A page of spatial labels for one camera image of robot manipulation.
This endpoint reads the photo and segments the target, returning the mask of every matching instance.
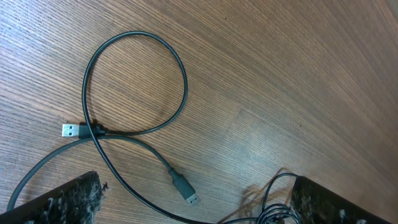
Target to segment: cable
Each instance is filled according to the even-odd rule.
[[[158,42],[160,42],[161,44],[163,44],[173,54],[173,56],[177,60],[179,66],[181,68],[181,71],[182,71],[182,77],[183,77],[183,82],[184,82],[183,98],[182,98],[180,106],[178,107],[178,110],[174,113],[174,115],[171,118],[169,118],[167,121],[165,121],[164,123],[162,123],[162,124],[160,124],[160,125],[158,125],[158,126],[156,126],[154,128],[150,128],[150,129],[143,130],[143,131],[127,131],[127,132],[126,131],[110,131],[110,130],[104,129],[102,126],[98,126],[97,124],[93,124],[91,122],[90,115],[89,115],[89,112],[88,112],[88,107],[87,107],[87,100],[86,100],[87,86],[88,86],[90,75],[92,73],[92,70],[93,70],[93,67],[95,65],[95,62],[98,59],[98,57],[100,56],[101,52],[106,47],[111,45],[113,42],[115,42],[115,41],[117,41],[117,40],[119,40],[119,39],[121,39],[123,37],[131,36],[131,35],[144,35],[144,36],[147,36],[147,37],[151,37],[151,38],[157,40]],[[112,162],[107,157],[106,153],[104,152],[104,150],[101,147],[101,144],[99,142],[100,139],[120,139],[120,140],[125,140],[125,141],[136,143],[136,144],[138,144],[138,145],[150,150],[150,152],[152,152],[166,166],[166,168],[169,170],[170,175],[173,177],[173,184],[180,191],[180,193],[183,195],[183,197],[185,198],[183,192],[189,191],[190,192],[189,195],[192,194],[192,196],[195,196],[195,200],[196,200],[197,196],[196,196],[195,190],[189,184],[189,182],[183,177],[183,175],[178,174],[170,166],[170,164],[154,148],[150,147],[148,144],[146,144],[146,143],[144,143],[144,142],[142,142],[140,140],[127,137],[127,136],[136,136],[136,135],[140,135],[140,134],[151,133],[151,132],[159,130],[160,128],[163,128],[166,125],[168,125],[169,123],[171,123],[180,114],[181,110],[183,109],[183,107],[185,105],[185,102],[187,100],[187,93],[188,93],[188,87],[187,86],[188,86],[187,74],[185,73],[185,69],[184,69],[182,61],[180,60],[179,56],[174,51],[174,49],[168,43],[166,43],[166,41],[164,41],[160,37],[158,37],[158,36],[156,36],[154,34],[148,33],[148,32],[144,32],[144,31],[131,31],[131,32],[125,32],[125,33],[119,34],[119,35],[107,40],[103,45],[101,45],[99,47],[99,49],[94,53],[94,55],[90,59],[90,62],[88,63],[88,66],[87,66],[86,72],[85,72],[85,76],[84,76],[84,79],[83,79],[83,86],[82,86],[82,90],[81,90],[81,102],[82,102],[83,113],[84,113],[84,116],[85,116],[85,121],[86,121],[85,124],[86,125],[80,126],[80,131],[82,133],[83,132],[86,133],[87,130],[88,130],[88,132],[90,134],[89,137],[88,137],[88,135],[85,135],[85,134],[78,134],[78,136],[84,136],[84,138],[83,139],[79,139],[79,140],[77,140],[75,142],[66,144],[66,145],[56,149],[55,151],[53,151],[52,153],[47,155],[45,158],[43,158],[39,163],[37,163],[26,174],[26,176],[21,180],[21,182],[16,187],[15,191],[12,193],[10,201],[8,203],[8,206],[7,206],[7,211],[12,210],[14,208],[15,202],[16,202],[16,200],[18,198],[18,195],[20,194],[20,192],[23,189],[23,187],[25,186],[25,184],[29,181],[30,178],[32,178],[32,176],[42,166],[44,166],[45,163],[47,163],[49,160],[51,160],[56,155],[60,154],[63,151],[66,151],[67,149],[69,149],[69,148],[71,148],[73,146],[77,146],[77,145],[82,144],[84,142],[88,142],[90,140],[93,140],[98,152],[101,154],[101,157],[104,159],[106,165],[109,167],[111,172],[114,174],[115,178],[117,178],[117,180],[120,181],[120,183],[123,185],[124,188],[126,188],[126,190],[128,192],[133,194],[133,196],[135,196],[142,203],[146,204],[148,207],[152,208],[156,212],[159,212],[159,213],[161,213],[161,214],[163,214],[163,215],[165,215],[165,216],[167,216],[169,218],[173,218],[174,220],[177,220],[177,221],[180,221],[180,222],[190,223],[190,224],[209,224],[209,223],[206,223],[206,222],[199,222],[199,221],[187,219],[187,218],[175,215],[173,213],[170,213],[170,212],[168,212],[168,211],[166,211],[166,210],[154,205],[153,203],[148,201],[146,198],[141,196],[139,193],[137,193],[121,177],[121,175],[118,173],[116,168],[112,165]],[[265,195],[264,195],[264,201],[263,201],[263,204],[262,204],[262,212],[261,212],[259,217],[239,218],[239,219],[236,219],[236,220],[231,220],[231,221],[224,222],[224,224],[232,224],[232,223],[247,222],[247,221],[255,221],[257,224],[276,223],[278,220],[281,220],[281,219],[284,219],[284,218],[292,218],[297,224],[299,224],[299,218],[297,217],[297,215],[286,205],[274,204],[274,205],[271,205],[271,206],[268,206],[267,208],[265,208],[266,200],[267,200],[267,197],[268,197],[268,194],[269,194],[269,191],[271,189],[272,184],[279,177],[283,177],[283,176],[287,176],[287,175],[297,177],[297,175],[295,175],[295,174],[286,173],[286,174],[280,174],[280,175],[274,177],[271,180],[271,182],[270,182],[270,184],[269,184],[269,186],[268,186],[268,188],[267,188],[267,190],[265,192]]]

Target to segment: usb connector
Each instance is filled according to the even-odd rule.
[[[192,185],[188,182],[188,180],[184,177],[184,175],[179,174],[175,169],[169,171],[170,175],[173,178],[173,184],[175,188],[180,192],[182,197],[192,206],[197,205],[200,202],[200,199],[192,187]]]
[[[94,124],[93,132],[95,135],[104,135],[106,131],[102,125]],[[78,137],[79,139],[89,138],[90,131],[86,123],[82,122],[80,124],[63,124],[62,125],[62,137]]]

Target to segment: black cable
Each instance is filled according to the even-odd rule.
[[[182,98],[182,102],[178,108],[178,110],[175,112],[175,114],[169,118],[166,122],[154,127],[154,128],[150,128],[144,131],[131,131],[131,132],[125,132],[125,131],[106,131],[106,135],[99,135],[99,132],[97,132],[97,129],[93,129],[93,123],[90,121],[90,115],[88,112],[88,107],[87,107],[87,100],[86,100],[86,93],[87,93],[87,86],[88,86],[88,81],[90,79],[90,75],[92,73],[93,67],[95,65],[96,60],[98,59],[98,57],[100,56],[101,52],[109,45],[111,45],[113,42],[123,38],[123,37],[127,37],[130,35],[144,35],[147,37],[151,37],[157,41],[159,41],[161,44],[163,44],[167,49],[170,50],[170,52],[173,54],[173,56],[175,57],[175,59],[177,60],[178,64],[180,65],[181,71],[182,71],[182,77],[183,77],[183,81],[184,81],[184,93],[183,93],[183,98]],[[127,189],[127,191],[129,191],[131,194],[133,194],[133,196],[135,196],[138,200],[140,200],[142,203],[146,204],[148,207],[154,209],[156,212],[159,212],[169,218],[173,218],[174,220],[178,220],[180,222],[184,222],[184,223],[191,223],[191,224],[209,224],[209,223],[205,223],[205,222],[199,222],[199,221],[195,221],[195,220],[191,220],[191,219],[187,219],[184,217],[180,217],[178,215],[174,215],[173,213],[170,213],[156,205],[154,205],[153,203],[151,203],[150,201],[148,201],[146,198],[144,198],[143,196],[141,196],[139,193],[137,193],[121,176],[120,174],[117,172],[117,170],[115,169],[115,167],[112,165],[112,162],[108,159],[107,155],[105,154],[103,148],[101,147],[100,142],[98,141],[99,139],[120,139],[120,140],[125,140],[125,141],[129,141],[129,142],[133,142],[136,144],[139,144],[140,146],[143,146],[144,148],[150,150],[152,153],[155,154],[155,156],[166,166],[166,168],[171,171],[173,170],[173,168],[170,166],[170,164],[152,147],[150,147],[148,144],[134,139],[134,138],[129,138],[127,136],[135,136],[135,135],[140,135],[140,134],[147,134],[147,133],[151,133],[153,131],[159,130],[160,128],[165,127],[166,125],[168,125],[170,122],[172,122],[181,112],[181,110],[183,109],[185,102],[187,100],[187,93],[188,93],[188,82],[187,82],[187,74],[185,73],[185,69],[184,66],[182,64],[182,61],[180,60],[179,56],[177,55],[177,53],[174,51],[174,49],[168,44],[166,43],[166,41],[164,41],[163,39],[161,39],[160,37],[148,33],[148,32],[143,32],[143,31],[131,31],[131,32],[125,32],[122,34],[119,34],[109,40],[107,40],[101,47],[99,47],[99,49],[94,53],[94,55],[92,56],[92,58],[90,59],[90,62],[88,63],[86,72],[85,72],[85,76],[83,79],[83,86],[82,86],[82,90],[81,90],[81,101],[82,101],[82,106],[83,106],[83,113],[85,115],[85,120],[86,120],[86,124],[87,124],[87,128],[90,132],[90,138],[84,138],[84,139],[79,139],[75,142],[72,142],[70,144],[64,145],[60,148],[58,148],[57,150],[53,151],[52,153],[50,153],[48,156],[46,156],[45,158],[43,158],[39,163],[37,163],[28,173],[27,175],[21,180],[21,182],[18,184],[18,186],[16,187],[15,191],[12,193],[10,201],[8,203],[7,206],[7,211],[11,210],[14,208],[15,206],[15,202],[18,198],[18,195],[20,194],[21,190],[23,189],[23,187],[25,186],[25,184],[29,181],[30,178],[32,178],[32,176],[46,163],[48,162],[50,159],[52,159],[53,157],[55,157],[56,155],[60,154],[63,151],[66,151],[67,149],[76,146],[78,144],[87,142],[89,140],[93,140],[98,152],[101,154],[102,158],[104,159],[106,165],[109,167],[109,169],[111,170],[111,172],[114,174],[115,178],[117,178],[118,181],[120,181],[120,183],[123,185],[123,187],[125,187]],[[295,174],[280,174],[276,177],[274,177],[264,196],[264,202],[263,202],[263,206],[262,206],[262,213],[260,214],[260,216],[258,218],[256,217],[249,217],[249,218],[239,218],[236,220],[231,220],[228,222],[224,222],[224,224],[232,224],[232,223],[237,223],[237,222],[246,222],[246,221],[256,221],[257,224],[265,224],[265,223],[275,223],[278,219],[281,218],[293,218],[297,224],[299,224],[299,220],[296,216],[296,214],[291,211],[291,209],[289,207],[287,207],[286,205],[271,205],[268,208],[265,208],[265,204],[266,204],[266,200],[267,200],[267,196],[269,194],[269,191],[271,189],[272,184],[274,183],[274,181],[276,179],[278,179],[279,177],[282,176],[286,176],[286,175],[291,175],[294,177],[297,177],[297,175]],[[269,210],[271,207],[280,207],[280,208],[276,208],[274,210]]]

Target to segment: brown wooden floor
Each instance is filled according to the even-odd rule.
[[[398,223],[398,22],[385,1],[2,1],[0,212],[26,172],[71,142],[94,51],[128,30],[164,38],[188,74],[187,106],[139,139],[196,188],[189,207],[142,148],[105,141],[114,165],[162,208],[218,222],[257,216],[278,170],[305,175]],[[144,37],[116,42],[91,81],[91,112],[110,129],[165,121],[182,95],[171,54]],[[98,223],[175,223],[129,195],[93,143],[50,161],[18,204],[96,170],[111,187]],[[275,184],[284,202],[294,180]]]

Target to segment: wood grain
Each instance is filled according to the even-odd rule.
[[[103,146],[123,177],[170,212],[208,222],[257,215],[281,168],[398,222],[398,22],[385,1],[2,1],[0,212],[26,172],[71,142],[94,51],[127,30],[164,38],[188,74],[175,122],[139,139],[184,173],[201,197],[187,206],[162,164],[121,141]],[[92,116],[109,129],[165,121],[182,97],[167,49],[126,38],[99,58]],[[97,223],[175,223],[123,189],[92,143],[50,161],[18,205],[88,170],[111,187]],[[276,183],[284,202],[293,180]]]

